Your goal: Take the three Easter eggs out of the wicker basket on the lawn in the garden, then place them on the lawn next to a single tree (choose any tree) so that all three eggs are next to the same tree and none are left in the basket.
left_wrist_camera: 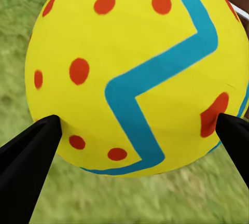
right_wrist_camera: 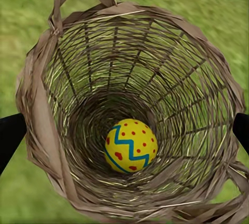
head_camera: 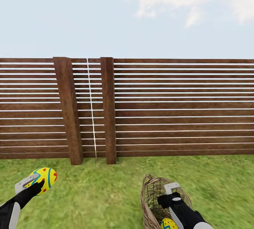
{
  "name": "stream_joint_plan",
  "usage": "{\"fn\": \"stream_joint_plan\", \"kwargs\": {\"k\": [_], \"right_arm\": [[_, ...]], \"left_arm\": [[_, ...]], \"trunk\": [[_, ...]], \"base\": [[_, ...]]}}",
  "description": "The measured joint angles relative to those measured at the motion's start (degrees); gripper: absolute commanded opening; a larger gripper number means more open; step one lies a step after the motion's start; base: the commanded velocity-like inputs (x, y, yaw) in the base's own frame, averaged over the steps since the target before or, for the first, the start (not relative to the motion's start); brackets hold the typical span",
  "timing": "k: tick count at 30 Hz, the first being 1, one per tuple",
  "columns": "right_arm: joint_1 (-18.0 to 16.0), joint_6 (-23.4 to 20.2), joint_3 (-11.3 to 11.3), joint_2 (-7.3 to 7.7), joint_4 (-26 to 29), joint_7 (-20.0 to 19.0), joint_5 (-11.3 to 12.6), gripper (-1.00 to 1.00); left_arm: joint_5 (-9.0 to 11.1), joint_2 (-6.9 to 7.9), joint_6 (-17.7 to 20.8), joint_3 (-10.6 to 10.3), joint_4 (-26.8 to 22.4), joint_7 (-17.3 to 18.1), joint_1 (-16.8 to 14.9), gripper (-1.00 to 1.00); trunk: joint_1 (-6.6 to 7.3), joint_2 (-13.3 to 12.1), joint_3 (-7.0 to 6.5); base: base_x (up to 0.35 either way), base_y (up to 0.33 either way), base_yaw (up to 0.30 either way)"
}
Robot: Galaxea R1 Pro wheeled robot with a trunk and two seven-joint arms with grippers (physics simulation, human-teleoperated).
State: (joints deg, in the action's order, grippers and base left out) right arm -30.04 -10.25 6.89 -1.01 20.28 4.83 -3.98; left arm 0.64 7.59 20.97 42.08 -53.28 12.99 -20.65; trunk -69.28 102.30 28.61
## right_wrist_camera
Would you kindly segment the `easter egg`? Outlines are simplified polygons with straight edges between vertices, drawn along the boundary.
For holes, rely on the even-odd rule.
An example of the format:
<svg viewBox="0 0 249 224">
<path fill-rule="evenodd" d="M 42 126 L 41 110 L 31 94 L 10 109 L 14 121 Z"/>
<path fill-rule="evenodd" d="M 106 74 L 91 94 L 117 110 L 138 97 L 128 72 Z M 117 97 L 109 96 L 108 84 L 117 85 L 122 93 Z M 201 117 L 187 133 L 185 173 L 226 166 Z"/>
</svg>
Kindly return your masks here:
<svg viewBox="0 0 249 224">
<path fill-rule="evenodd" d="M 139 120 L 130 116 L 110 127 L 102 151 L 108 170 L 133 173 L 154 161 L 158 151 L 157 139 L 150 127 Z"/>
</svg>

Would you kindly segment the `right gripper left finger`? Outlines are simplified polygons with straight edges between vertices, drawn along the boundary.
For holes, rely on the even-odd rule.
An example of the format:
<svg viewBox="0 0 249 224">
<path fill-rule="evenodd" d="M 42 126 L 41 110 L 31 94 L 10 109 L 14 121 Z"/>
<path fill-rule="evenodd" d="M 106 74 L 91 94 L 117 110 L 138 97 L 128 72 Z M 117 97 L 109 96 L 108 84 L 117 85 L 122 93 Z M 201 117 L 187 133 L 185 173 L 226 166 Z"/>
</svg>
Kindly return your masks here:
<svg viewBox="0 0 249 224">
<path fill-rule="evenodd" d="M 27 133 L 23 114 L 0 119 L 0 175 Z"/>
</svg>

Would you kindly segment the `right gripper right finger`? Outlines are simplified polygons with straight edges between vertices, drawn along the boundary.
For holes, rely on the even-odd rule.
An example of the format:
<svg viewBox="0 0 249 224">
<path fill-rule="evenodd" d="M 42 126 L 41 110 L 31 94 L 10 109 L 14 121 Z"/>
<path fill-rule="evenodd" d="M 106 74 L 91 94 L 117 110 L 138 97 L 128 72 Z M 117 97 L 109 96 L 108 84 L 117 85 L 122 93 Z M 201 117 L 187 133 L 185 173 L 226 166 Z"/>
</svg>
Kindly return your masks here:
<svg viewBox="0 0 249 224">
<path fill-rule="evenodd" d="M 234 119 L 232 132 L 249 155 L 249 115 L 237 113 Z"/>
</svg>

